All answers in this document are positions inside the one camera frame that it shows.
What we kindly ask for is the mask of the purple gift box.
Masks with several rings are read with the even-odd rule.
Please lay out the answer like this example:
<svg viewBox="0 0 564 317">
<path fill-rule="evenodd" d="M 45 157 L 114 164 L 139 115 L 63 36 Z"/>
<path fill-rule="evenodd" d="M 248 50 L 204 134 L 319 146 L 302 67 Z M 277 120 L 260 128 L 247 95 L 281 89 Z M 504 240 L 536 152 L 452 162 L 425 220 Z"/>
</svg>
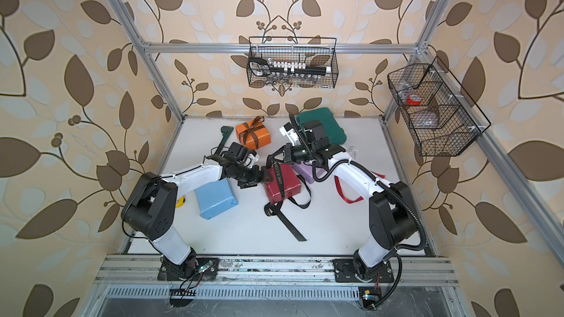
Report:
<svg viewBox="0 0 564 317">
<path fill-rule="evenodd" d="M 292 165 L 292 169 L 300 176 L 304 177 L 305 181 L 308 184 L 313 184 L 315 183 L 314 177 L 313 177 L 313 167 L 310 164 L 293 164 Z M 316 168 L 316 174 L 318 178 L 322 178 L 325 174 L 326 171 L 323 168 Z"/>
</svg>

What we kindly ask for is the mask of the black printed ribbon bow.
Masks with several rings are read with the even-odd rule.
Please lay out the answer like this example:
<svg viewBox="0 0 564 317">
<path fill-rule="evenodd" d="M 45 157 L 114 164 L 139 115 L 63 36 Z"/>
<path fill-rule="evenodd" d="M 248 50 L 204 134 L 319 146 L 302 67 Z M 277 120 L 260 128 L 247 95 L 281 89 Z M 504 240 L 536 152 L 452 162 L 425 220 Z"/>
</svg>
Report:
<svg viewBox="0 0 564 317">
<path fill-rule="evenodd" d="M 274 156 L 268 156 L 267 157 L 266 169 L 272 167 L 274 163 L 283 164 L 279 160 L 275 160 Z M 268 217 L 279 218 L 279 220 L 282 222 L 282 224 L 295 237 L 295 239 L 298 242 L 306 242 L 307 239 L 305 238 L 305 236 L 291 223 L 291 221 L 282 212 L 282 206 L 283 206 L 283 204 L 285 204 L 285 202 L 290 202 L 290 203 L 294 204 L 296 207 L 298 207 L 302 210 L 306 210 L 311 205 L 311 199 L 312 199 L 311 189 L 309 188 L 309 186 L 308 186 L 307 182 L 305 181 L 304 177 L 298 175 L 298 179 L 301 181 L 301 185 L 302 185 L 301 192 L 302 192 L 303 189 L 305 189 L 308 193 L 308 201 L 306 203 L 300 204 L 296 201 L 295 197 L 297 195 L 295 195 L 294 197 L 289 198 L 289 199 L 285 199 L 284 201 L 276 203 L 275 205 L 272 205 L 268 202 L 264 206 L 264 213 Z"/>
</svg>

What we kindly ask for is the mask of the blue gift box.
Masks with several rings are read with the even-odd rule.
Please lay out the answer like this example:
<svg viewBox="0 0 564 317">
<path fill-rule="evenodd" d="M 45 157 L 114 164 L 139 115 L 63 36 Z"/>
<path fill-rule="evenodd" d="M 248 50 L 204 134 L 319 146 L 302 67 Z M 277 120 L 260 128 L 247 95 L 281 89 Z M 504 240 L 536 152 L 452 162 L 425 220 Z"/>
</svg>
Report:
<svg viewBox="0 0 564 317">
<path fill-rule="evenodd" d="M 199 187 L 195 190 L 195 196 L 198 201 L 200 216 L 205 220 L 211 220 L 239 205 L 227 179 Z"/>
</svg>

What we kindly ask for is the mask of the dark red gift box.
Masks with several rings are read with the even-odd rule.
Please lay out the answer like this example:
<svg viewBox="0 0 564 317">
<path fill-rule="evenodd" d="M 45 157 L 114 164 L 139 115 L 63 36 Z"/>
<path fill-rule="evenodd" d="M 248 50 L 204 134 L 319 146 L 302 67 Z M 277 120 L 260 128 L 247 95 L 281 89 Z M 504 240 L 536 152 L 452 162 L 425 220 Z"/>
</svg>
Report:
<svg viewBox="0 0 564 317">
<path fill-rule="evenodd" d="M 264 183 L 264 190 L 270 204 L 275 205 L 301 193 L 301 181 L 291 166 L 274 163 L 267 170 L 272 180 Z"/>
</svg>

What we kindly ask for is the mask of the red ribbon bow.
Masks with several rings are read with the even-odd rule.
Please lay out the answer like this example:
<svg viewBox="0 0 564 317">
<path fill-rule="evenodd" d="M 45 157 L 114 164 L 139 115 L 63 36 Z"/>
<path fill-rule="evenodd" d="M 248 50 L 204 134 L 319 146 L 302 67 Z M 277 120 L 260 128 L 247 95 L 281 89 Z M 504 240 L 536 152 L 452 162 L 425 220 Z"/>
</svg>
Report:
<svg viewBox="0 0 564 317">
<path fill-rule="evenodd" d="M 356 170 L 337 170 L 335 178 L 339 180 L 344 196 L 351 201 L 358 198 L 368 200 L 374 193 L 383 192 L 383 189 L 377 184 L 378 181 L 386 186 L 391 184 L 384 178 L 375 176 L 373 180 L 366 173 Z"/>
</svg>

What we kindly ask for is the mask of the white ribbon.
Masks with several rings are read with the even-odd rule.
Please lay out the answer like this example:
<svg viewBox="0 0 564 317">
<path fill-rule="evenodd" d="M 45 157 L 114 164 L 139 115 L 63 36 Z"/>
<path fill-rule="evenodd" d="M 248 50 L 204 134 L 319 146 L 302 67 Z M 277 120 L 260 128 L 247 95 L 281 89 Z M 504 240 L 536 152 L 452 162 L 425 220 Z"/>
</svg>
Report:
<svg viewBox="0 0 564 317">
<path fill-rule="evenodd" d="M 345 146 L 339 146 L 339 148 L 340 148 L 340 151 L 341 151 L 339 154 L 337 154 L 339 159 L 356 160 L 358 150 L 354 146 L 350 146 L 348 148 L 345 147 Z"/>
</svg>

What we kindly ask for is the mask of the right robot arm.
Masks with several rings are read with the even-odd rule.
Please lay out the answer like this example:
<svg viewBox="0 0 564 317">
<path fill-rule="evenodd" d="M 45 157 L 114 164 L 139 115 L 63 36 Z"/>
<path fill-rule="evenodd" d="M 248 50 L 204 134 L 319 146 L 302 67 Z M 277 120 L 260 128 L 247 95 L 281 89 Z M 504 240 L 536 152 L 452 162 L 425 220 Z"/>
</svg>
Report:
<svg viewBox="0 0 564 317">
<path fill-rule="evenodd" d="M 284 164 L 307 163 L 315 182 L 334 176 L 367 201 L 370 237 L 352 260 L 359 280 L 373 280 L 377 270 L 400 250 L 418 252 L 427 246 L 424 225 L 405 183 L 387 181 L 358 163 L 341 145 L 330 144 L 318 120 L 300 126 L 291 114 L 280 132 L 290 140 L 281 149 Z"/>
</svg>

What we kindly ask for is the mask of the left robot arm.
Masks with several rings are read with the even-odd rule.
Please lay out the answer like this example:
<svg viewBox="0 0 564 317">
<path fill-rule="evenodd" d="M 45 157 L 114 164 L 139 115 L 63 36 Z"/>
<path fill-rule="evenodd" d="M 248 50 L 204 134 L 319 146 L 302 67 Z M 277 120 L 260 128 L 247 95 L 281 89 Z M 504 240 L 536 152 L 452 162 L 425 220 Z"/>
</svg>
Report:
<svg viewBox="0 0 564 317">
<path fill-rule="evenodd" d="M 177 202 L 187 193 L 225 178 L 236 180 L 241 189 L 271 182 L 273 176 L 267 167 L 256 164 L 256 158 L 256 152 L 234 142 L 226 151 L 219 145 L 194 167 L 159 176 L 145 173 L 122 209 L 122 223 L 142 233 L 166 263 L 182 267 L 195 252 L 173 226 Z"/>
</svg>

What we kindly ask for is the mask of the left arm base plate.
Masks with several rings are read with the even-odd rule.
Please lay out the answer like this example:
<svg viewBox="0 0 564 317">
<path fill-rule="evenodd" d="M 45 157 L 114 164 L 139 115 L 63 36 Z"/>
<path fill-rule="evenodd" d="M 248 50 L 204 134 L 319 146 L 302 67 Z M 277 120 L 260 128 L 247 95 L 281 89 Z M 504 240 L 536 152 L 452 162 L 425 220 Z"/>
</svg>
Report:
<svg viewBox="0 0 564 317">
<path fill-rule="evenodd" d="M 198 279 L 214 280 L 218 273 L 219 258 L 189 257 L 181 265 L 175 265 L 166 257 L 161 257 L 158 281 L 184 281 Z"/>
</svg>

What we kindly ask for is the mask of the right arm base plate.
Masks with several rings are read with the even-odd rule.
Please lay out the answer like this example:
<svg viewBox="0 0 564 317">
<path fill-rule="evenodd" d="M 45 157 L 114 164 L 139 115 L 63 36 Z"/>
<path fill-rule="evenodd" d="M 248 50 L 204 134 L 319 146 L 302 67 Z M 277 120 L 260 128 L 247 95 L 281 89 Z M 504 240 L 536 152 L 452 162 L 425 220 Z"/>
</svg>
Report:
<svg viewBox="0 0 564 317">
<path fill-rule="evenodd" d="M 359 258 L 340 258 L 333 260 L 333 271 L 337 283 L 393 283 L 395 280 L 388 261 L 366 267 Z"/>
</svg>

